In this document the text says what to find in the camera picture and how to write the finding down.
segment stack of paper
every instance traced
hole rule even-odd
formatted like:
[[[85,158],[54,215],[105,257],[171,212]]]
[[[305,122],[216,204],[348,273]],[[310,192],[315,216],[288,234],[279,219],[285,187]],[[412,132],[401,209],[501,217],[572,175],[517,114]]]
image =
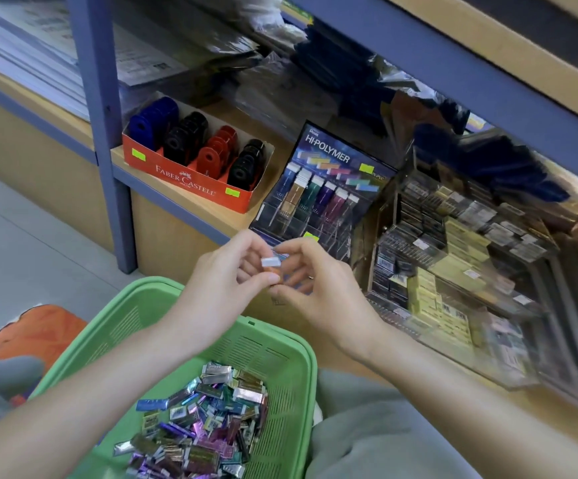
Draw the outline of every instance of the stack of paper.
[[[194,7],[175,8],[185,11],[186,18],[195,15],[191,12]],[[146,10],[141,4],[113,0],[116,66],[124,114],[156,89],[173,91],[182,99],[199,89],[210,90],[211,84],[198,81],[199,77],[211,76],[204,70],[208,63],[225,56],[241,57],[257,47],[226,25],[217,30],[217,20],[203,25],[211,33],[210,38],[203,39],[202,33],[191,29],[189,38],[185,38],[187,24],[177,27],[183,32],[180,36],[143,13]],[[0,73],[89,120],[65,0],[0,0]]]

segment person's right hand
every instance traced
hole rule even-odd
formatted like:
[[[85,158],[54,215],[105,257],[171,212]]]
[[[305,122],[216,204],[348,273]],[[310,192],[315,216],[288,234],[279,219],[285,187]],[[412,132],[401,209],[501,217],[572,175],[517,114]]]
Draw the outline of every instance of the person's right hand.
[[[346,354],[366,359],[384,323],[362,294],[351,267],[311,238],[289,240],[275,250],[289,254],[280,267],[289,277],[269,292],[298,309]]]

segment person's left hand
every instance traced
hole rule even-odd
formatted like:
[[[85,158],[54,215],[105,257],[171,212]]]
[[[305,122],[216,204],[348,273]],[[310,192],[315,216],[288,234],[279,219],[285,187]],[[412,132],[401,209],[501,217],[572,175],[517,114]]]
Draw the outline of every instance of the person's left hand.
[[[274,252],[251,230],[237,235],[213,252],[201,255],[187,286],[159,322],[169,334],[184,339],[199,353],[228,330],[249,302],[280,278],[262,272],[261,257]]]

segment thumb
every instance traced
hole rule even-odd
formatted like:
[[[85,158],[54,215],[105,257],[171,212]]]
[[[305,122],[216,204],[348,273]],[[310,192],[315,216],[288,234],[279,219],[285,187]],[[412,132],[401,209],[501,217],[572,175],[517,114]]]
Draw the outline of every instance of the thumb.
[[[269,293],[273,297],[280,297],[280,299],[291,304],[293,307],[298,309],[298,311],[300,311],[302,314],[305,314],[308,310],[309,297],[293,289],[293,287],[289,287],[288,285],[284,284],[279,284],[269,289]]]
[[[277,284],[278,281],[280,281],[280,276],[272,272],[256,274],[238,286],[240,297],[248,304],[254,297],[258,296],[261,290]]]

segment orange fabric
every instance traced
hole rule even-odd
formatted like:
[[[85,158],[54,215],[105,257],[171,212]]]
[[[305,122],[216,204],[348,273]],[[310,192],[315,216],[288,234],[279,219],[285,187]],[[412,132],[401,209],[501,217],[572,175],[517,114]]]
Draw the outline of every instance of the orange fabric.
[[[36,356],[45,363],[47,372],[86,325],[60,306],[32,308],[0,330],[0,360]]]

